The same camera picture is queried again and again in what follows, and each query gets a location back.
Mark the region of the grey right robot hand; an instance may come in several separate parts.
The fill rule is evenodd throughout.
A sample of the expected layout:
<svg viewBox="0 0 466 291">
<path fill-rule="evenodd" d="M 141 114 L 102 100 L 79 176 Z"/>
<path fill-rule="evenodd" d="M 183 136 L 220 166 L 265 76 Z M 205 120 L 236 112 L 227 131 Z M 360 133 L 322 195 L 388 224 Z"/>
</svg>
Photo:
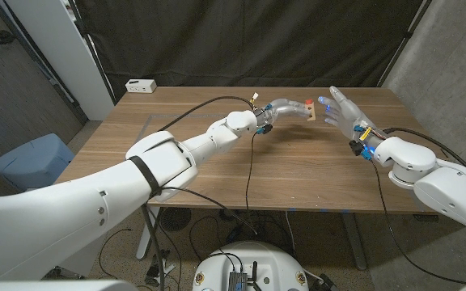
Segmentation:
<svg viewBox="0 0 466 291">
<path fill-rule="evenodd" d="M 329 91 L 331 99 L 324 96 L 318 98 L 319 103 L 325 106 L 327 117 L 324 121 L 336 126 L 350 141 L 361 142 L 373 154 L 383 140 L 375 135 L 375 132 L 380 133 L 379 128 L 338 88 L 330 86 Z"/>
</svg>

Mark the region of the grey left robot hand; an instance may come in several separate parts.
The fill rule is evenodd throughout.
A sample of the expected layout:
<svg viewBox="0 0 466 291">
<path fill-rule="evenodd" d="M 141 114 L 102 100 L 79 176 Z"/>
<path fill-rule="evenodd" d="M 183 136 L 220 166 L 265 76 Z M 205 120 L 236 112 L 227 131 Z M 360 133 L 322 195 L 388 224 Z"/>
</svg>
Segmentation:
<svg viewBox="0 0 466 291">
<path fill-rule="evenodd" d="M 304 103 L 289 99 L 275 99 L 265 105 L 263 108 L 258 108 L 254 111 L 257 126 L 265 126 L 274 124 L 279 117 L 284 116 L 300 116 L 309 118 L 311 111 Z"/>
</svg>

